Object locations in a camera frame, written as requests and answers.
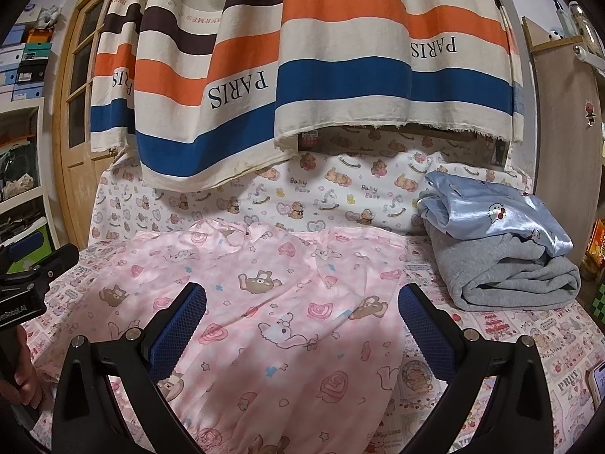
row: bottle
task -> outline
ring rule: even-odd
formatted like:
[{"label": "bottle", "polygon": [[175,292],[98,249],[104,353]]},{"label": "bottle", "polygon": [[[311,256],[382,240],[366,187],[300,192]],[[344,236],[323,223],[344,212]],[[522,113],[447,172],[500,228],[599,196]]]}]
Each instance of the bottle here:
[{"label": "bottle", "polygon": [[553,0],[555,2],[555,8],[557,9],[557,16],[559,17],[559,22],[561,22],[561,28],[565,33],[564,37],[573,37],[578,36],[578,30],[576,25],[571,20],[569,14],[565,11],[559,0]]},{"label": "bottle", "polygon": [[597,36],[597,31],[595,31],[595,28],[592,26],[591,21],[588,20],[586,13],[578,4],[578,2],[570,2],[569,12],[571,14],[572,20],[576,23],[576,27],[578,28],[580,36],[582,36],[586,47],[588,47],[588,50],[592,54],[596,54],[597,56],[605,59],[605,54],[603,53],[603,49],[601,48],[601,44]]}]

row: curtain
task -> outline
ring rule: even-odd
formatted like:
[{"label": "curtain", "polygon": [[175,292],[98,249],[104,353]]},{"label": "curtain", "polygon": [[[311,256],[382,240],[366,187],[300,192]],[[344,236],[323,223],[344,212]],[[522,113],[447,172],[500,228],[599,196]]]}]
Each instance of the curtain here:
[{"label": "curtain", "polygon": [[113,0],[91,143],[136,147],[148,185],[201,191],[325,126],[517,141],[521,87],[498,0]]}]

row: green checkered object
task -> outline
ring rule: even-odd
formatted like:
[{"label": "green checkered object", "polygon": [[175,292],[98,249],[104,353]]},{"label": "green checkered object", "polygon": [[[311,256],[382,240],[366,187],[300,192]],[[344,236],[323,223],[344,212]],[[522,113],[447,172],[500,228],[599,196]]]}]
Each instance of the green checkered object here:
[{"label": "green checkered object", "polygon": [[601,285],[597,290],[595,300],[592,302],[591,314],[605,324],[605,285]]}]

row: bed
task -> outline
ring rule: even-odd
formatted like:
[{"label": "bed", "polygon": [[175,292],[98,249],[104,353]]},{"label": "bed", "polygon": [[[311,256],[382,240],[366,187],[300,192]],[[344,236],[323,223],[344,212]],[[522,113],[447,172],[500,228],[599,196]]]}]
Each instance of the bed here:
[{"label": "bed", "polygon": [[[48,357],[64,353],[53,345],[79,333],[68,324],[69,315],[86,305],[85,296],[99,272],[111,266],[111,259],[137,232],[187,230],[212,218],[247,225],[262,222],[293,232],[373,225],[403,234],[407,256],[401,261],[408,280],[417,283],[459,326],[480,330],[489,339],[515,341],[521,334],[535,339],[551,394],[555,452],[565,452],[594,414],[586,379],[589,370],[605,359],[605,337],[576,302],[543,312],[471,313],[454,308],[416,209],[417,200],[428,189],[424,175],[433,170],[506,183],[528,192],[532,179],[508,162],[500,171],[489,169],[482,138],[454,141],[345,127],[329,131],[322,153],[304,152],[298,159],[207,192],[179,194],[150,188],[142,182],[136,154],[123,152],[101,176],[90,246],[81,252],[79,264],[53,283],[47,296],[48,312],[26,324],[34,363],[46,374],[51,390],[58,369],[48,369]],[[469,159],[472,164],[464,163]],[[484,382],[453,450],[472,438],[493,384],[490,379]],[[113,387],[119,403],[128,405],[119,381]],[[432,376],[420,351],[414,347],[406,351],[383,419],[376,433],[368,435],[365,452],[398,453],[444,389],[445,383]],[[134,438],[148,446],[136,419],[127,420]],[[50,426],[51,414],[45,412],[35,433],[46,443]]]}]

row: folded clothes stack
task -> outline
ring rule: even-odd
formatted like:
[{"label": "folded clothes stack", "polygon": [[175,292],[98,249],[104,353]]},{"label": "folded clothes stack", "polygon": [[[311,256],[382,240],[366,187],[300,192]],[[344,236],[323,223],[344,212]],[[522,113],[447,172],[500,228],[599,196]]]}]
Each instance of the folded clothes stack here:
[{"label": "folded clothes stack", "polygon": [[465,311],[563,307],[580,290],[571,239],[533,195],[433,172],[423,198],[441,278]]}]

